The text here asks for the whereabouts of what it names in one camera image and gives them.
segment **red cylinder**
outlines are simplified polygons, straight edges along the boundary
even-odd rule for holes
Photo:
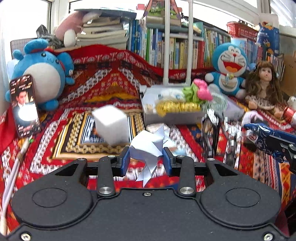
[[[295,110],[289,107],[286,107],[284,110],[283,117],[288,123],[290,123],[291,126],[296,128],[296,111]]]

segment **white foam cube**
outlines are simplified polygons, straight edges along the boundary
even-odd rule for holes
[[[113,105],[105,105],[92,112],[96,131],[110,146],[129,143],[127,115]]]

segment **patterned blanket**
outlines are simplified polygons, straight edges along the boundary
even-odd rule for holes
[[[79,157],[96,161],[108,153],[118,154],[123,146],[110,147],[96,133],[91,110],[107,104],[114,105],[128,115],[130,140],[144,129],[141,115],[139,85],[151,86],[161,84],[162,70],[148,65],[142,58],[129,51],[116,50],[106,46],[87,46],[70,51],[75,63],[75,85],[67,86],[59,100],[60,106],[55,112],[41,113],[41,133],[34,137],[29,146],[24,162],[20,167],[15,191],[22,186],[46,175]],[[197,69],[192,78],[202,78],[210,69]],[[185,81],[186,70],[171,70],[171,82]],[[287,123],[273,123],[277,128],[292,131]],[[195,161],[203,161],[202,148],[195,141],[200,135],[197,125],[170,126],[170,137],[178,147],[184,149]],[[14,159],[23,140],[16,137],[11,109],[0,118],[1,168],[0,193],[3,193],[5,182],[11,172]],[[222,153],[226,147],[226,139],[220,135],[218,148]],[[136,179],[144,165],[131,160],[124,178],[115,177],[115,187],[142,187]],[[261,152],[251,153],[241,148],[238,169],[243,173],[270,185],[282,197],[283,207],[295,194],[295,176],[288,171],[288,164],[276,163],[271,157]],[[90,177],[88,188],[95,189],[96,177]],[[205,188],[203,178],[196,177],[197,190]],[[161,161],[153,178],[147,183],[148,188],[175,187],[178,178],[169,178]],[[13,230],[16,221],[11,207],[8,207],[8,228]]]

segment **green ribbon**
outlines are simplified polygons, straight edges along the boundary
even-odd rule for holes
[[[189,87],[184,87],[182,92],[185,95],[186,102],[193,102],[196,104],[205,103],[206,102],[205,100],[201,100],[200,98],[198,98],[197,96],[198,90],[199,88],[194,83],[192,83],[191,86]]]

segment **red basket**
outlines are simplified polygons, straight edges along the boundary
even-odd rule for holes
[[[257,41],[258,31],[238,22],[229,22],[226,24],[228,34],[238,38],[247,38],[253,42]]]

